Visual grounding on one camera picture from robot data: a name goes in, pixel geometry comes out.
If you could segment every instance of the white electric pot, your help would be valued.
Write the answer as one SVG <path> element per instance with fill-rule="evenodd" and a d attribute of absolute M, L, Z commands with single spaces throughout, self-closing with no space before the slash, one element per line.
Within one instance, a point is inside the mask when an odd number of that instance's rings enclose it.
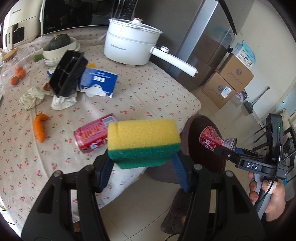
<path fill-rule="evenodd" d="M 197 73 L 196 68 L 169 54 L 167 47 L 156 47 L 162 31 L 142 24 L 142 20 L 109 19 L 104 54 L 116 62 L 129 65 L 143 65 L 149 61 L 151 54 L 178 67 L 190 76 Z"/>

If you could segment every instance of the yellow sponge layer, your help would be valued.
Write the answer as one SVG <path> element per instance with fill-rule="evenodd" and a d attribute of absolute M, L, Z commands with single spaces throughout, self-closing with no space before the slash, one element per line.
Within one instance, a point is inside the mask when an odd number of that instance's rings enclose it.
<path fill-rule="evenodd" d="M 108 150 L 156 147 L 180 143 L 173 119 L 126 120 L 111 122 L 108 128 Z"/>

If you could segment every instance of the human hand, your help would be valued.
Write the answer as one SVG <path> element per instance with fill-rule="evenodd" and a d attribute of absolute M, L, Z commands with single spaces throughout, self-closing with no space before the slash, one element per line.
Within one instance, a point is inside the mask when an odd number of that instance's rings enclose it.
<path fill-rule="evenodd" d="M 248 178 L 254 178 L 254 173 L 249 172 Z M 267 189 L 267 186 L 268 186 L 268 181 L 264 180 L 261 185 L 262 190 L 265 191 Z M 252 180 L 249 184 L 249 187 L 250 187 L 249 198 L 252 204 L 254 205 L 259 198 L 258 193 L 255 192 L 257 188 L 257 182 Z M 278 180 L 276 188 L 274 189 L 271 195 L 270 202 L 265 210 L 266 221 L 270 222 L 270 221 L 273 221 L 274 219 L 277 219 L 284 212 L 285 206 L 286 206 L 285 188 L 282 180 Z"/>

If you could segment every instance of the white ring bandage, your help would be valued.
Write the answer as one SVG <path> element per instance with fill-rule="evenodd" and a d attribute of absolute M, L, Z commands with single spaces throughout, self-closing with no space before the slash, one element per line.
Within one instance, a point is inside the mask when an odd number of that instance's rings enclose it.
<path fill-rule="evenodd" d="M 265 190 L 265 193 L 268 191 L 268 189 L 270 188 L 272 181 L 270 180 L 267 186 L 267 189 Z M 274 190 L 276 189 L 276 185 L 277 185 L 277 181 L 274 181 L 270 191 L 268 192 L 269 194 L 272 194 L 274 192 Z"/>

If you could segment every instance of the barcode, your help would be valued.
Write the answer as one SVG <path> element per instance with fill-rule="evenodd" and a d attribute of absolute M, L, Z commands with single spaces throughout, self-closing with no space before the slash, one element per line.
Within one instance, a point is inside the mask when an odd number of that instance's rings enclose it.
<path fill-rule="evenodd" d="M 225 146 L 225 147 L 231 149 L 232 144 L 233 144 L 233 139 L 224 139 L 222 146 Z"/>
<path fill-rule="evenodd" d="M 116 121 L 115 118 L 111 115 L 111 116 L 108 116 L 108 117 L 102 119 L 102 122 L 103 122 L 104 125 L 108 128 L 110 122 L 117 122 L 117 121 Z"/>

